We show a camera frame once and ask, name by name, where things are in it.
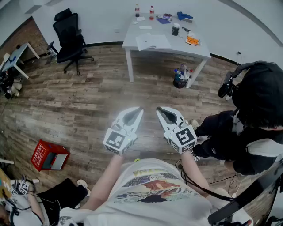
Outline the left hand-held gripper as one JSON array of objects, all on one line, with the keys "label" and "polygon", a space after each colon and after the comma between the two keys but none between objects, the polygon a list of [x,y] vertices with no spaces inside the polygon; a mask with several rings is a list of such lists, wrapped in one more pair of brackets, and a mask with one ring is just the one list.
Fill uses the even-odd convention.
[{"label": "left hand-held gripper", "polygon": [[[115,120],[116,122],[113,122],[112,127],[107,129],[103,140],[106,150],[123,156],[137,139],[135,132],[142,120],[143,113],[142,107],[131,107],[121,111]],[[127,125],[130,132],[122,125]]]}]

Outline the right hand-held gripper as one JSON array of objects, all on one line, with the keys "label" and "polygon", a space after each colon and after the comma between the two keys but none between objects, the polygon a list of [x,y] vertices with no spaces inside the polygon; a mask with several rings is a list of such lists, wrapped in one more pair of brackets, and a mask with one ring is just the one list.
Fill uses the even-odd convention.
[{"label": "right hand-held gripper", "polygon": [[179,154],[191,150],[196,145],[197,137],[193,127],[184,120],[178,110],[162,106],[156,108],[156,114],[165,130],[164,136],[168,144]]}]

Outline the white booklet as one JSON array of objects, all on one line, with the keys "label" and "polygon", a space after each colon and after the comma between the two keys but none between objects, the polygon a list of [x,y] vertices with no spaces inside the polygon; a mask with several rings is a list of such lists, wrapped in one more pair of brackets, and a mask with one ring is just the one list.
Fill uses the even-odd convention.
[{"label": "white booklet", "polygon": [[146,49],[168,49],[171,45],[165,35],[152,35],[151,33],[137,36],[136,43],[139,51]]}]

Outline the person's left forearm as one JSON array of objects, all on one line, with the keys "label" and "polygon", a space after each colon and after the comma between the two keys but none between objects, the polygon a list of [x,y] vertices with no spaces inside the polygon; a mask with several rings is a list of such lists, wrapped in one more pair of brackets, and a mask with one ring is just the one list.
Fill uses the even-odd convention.
[{"label": "person's left forearm", "polygon": [[80,209],[94,211],[107,201],[119,177],[123,161],[123,156],[112,157],[104,173],[93,186],[87,202]]}]

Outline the person's right forearm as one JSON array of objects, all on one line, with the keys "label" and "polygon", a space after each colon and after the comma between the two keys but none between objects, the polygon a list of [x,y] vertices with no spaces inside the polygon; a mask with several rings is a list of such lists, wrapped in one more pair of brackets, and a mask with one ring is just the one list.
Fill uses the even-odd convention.
[{"label": "person's right forearm", "polygon": [[210,186],[205,177],[202,175],[201,171],[199,170],[191,152],[186,151],[180,156],[185,173],[199,186],[210,190]]}]

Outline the black trash bin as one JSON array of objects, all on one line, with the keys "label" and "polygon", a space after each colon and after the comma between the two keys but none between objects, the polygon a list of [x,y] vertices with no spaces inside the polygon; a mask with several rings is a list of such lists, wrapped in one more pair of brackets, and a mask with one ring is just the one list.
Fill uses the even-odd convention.
[{"label": "black trash bin", "polygon": [[175,76],[173,85],[178,89],[187,87],[188,83],[191,81],[192,72],[192,69],[187,69],[186,65],[181,64],[179,68],[174,69]]}]

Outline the person's white printed shirt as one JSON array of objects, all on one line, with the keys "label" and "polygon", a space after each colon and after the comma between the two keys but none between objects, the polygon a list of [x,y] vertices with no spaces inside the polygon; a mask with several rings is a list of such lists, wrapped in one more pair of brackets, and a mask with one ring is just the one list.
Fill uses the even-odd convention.
[{"label": "person's white printed shirt", "polygon": [[173,165],[142,159],[122,165],[104,204],[94,211],[64,208],[58,226],[210,226],[209,215],[226,204],[186,185]]}]

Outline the orange packet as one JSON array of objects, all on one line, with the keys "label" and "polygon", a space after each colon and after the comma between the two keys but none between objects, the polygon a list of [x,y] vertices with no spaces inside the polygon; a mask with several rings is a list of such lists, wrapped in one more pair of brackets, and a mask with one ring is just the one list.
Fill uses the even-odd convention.
[{"label": "orange packet", "polygon": [[185,41],[187,44],[189,45],[193,45],[193,46],[200,46],[201,45],[201,41],[199,39],[187,36],[187,39]]}]

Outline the white table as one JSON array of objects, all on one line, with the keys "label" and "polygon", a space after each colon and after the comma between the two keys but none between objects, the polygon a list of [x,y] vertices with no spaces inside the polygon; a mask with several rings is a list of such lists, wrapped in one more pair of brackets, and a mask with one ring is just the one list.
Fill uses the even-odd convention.
[{"label": "white table", "polygon": [[[132,50],[138,50],[136,37],[142,34],[151,33],[152,35],[165,35],[171,45],[171,48],[168,49],[146,49],[144,51],[156,51],[156,52],[164,52],[164,53],[173,53],[173,54],[180,54],[184,56],[190,56],[201,59],[201,62],[193,70],[191,75],[191,81],[188,83],[187,88],[190,88],[199,73],[201,72],[203,66],[207,62],[208,59],[211,58],[210,51],[203,39],[200,35],[196,23],[193,21],[192,23],[185,22],[183,20],[179,20],[177,17],[173,17],[170,24],[161,24],[156,20],[159,18],[159,15],[154,14],[154,20],[149,19],[150,14],[142,14],[142,17],[145,17],[145,21],[140,21],[138,24],[132,24],[133,21],[137,21],[136,17],[133,16],[131,23],[128,27],[126,37],[123,41],[122,47],[125,49],[126,53],[126,61],[128,66],[128,73],[130,82],[134,81],[134,73],[133,73],[133,65],[130,52]],[[171,34],[172,26],[174,23],[178,23],[180,25],[178,36],[174,36]],[[151,26],[151,30],[141,30],[139,29],[140,26]],[[196,35],[196,39],[201,41],[200,46],[193,46],[187,44],[185,41],[188,36],[188,32],[182,29],[185,27]]]}]

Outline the red box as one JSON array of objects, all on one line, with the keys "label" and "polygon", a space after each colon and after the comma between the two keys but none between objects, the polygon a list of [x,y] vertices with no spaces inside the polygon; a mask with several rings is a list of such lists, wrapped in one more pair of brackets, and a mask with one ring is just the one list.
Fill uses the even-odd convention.
[{"label": "red box", "polygon": [[70,152],[62,145],[39,140],[31,157],[37,171],[61,170],[69,158]]}]

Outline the black office chair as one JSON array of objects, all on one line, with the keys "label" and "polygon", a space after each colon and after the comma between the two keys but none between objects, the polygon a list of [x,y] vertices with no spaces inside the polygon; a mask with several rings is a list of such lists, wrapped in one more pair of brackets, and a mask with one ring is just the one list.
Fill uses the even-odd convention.
[{"label": "black office chair", "polygon": [[67,68],[73,63],[76,65],[76,73],[80,75],[78,62],[83,59],[90,59],[92,56],[84,56],[87,53],[86,43],[82,35],[82,30],[78,26],[78,14],[72,13],[69,8],[57,13],[54,17],[53,28],[58,36],[61,49],[58,51],[54,47],[54,42],[51,42],[47,50],[53,50],[56,53],[56,62],[68,64],[64,67],[63,72],[67,73]]}]

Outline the blue cloth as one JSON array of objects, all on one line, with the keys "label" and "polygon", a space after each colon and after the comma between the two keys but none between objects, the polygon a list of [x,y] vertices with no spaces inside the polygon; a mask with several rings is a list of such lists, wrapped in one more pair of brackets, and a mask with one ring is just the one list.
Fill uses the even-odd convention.
[{"label": "blue cloth", "polygon": [[183,13],[183,12],[181,12],[181,11],[177,12],[177,18],[178,18],[180,21],[181,21],[181,20],[184,20],[184,19],[190,19],[190,20],[193,19],[192,16],[190,16],[190,15],[188,15],[188,14],[185,14],[185,13]]}]

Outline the beige plush toy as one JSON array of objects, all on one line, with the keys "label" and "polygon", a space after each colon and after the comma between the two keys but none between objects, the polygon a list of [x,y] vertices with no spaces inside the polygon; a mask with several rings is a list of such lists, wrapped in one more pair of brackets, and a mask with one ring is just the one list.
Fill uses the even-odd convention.
[{"label": "beige plush toy", "polygon": [[11,92],[15,95],[15,96],[19,96],[19,90],[22,89],[22,84],[15,82],[13,83],[13,85],[11,86]]}]

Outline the small white desk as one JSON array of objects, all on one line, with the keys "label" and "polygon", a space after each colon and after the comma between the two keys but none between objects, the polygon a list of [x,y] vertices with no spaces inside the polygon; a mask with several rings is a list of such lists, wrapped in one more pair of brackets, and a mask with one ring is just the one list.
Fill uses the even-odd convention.
[{"label": "small white desk", "polygon": [[2,64],[0,65],[0,73],[1,72],[5,72],[10,68],[15,68],[21,75],[23,75],[26,79],[29,79],[29,76],[23,71],[21,70],[18,66],[17,66],[17,62],[20,61],[21,64],[24,64],[20,57],[23,54],[23,52],[26,50],[26,48],[29,48],[30,51],[35,55],[35,57],[37,59],[40,58],[40,56],[35,52],[35,50],[31,47],[30,43],[25,43],[23,45],[21,45],[18,49],[16,49],[15,51],[13,51],[13,53],[11,55],[8,54],[8,56],[4,57],[4,60],[2,62]]}]

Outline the yellow cardboard board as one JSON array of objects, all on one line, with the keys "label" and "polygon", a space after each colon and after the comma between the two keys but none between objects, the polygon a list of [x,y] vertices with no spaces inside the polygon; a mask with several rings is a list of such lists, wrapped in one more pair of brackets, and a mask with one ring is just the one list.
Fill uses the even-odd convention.
[{"label": "yellow cardboard board", "polygon": [[3,191],[7,197],[11,197],[11,180],[0,168],[0,200],[4,200]]}]

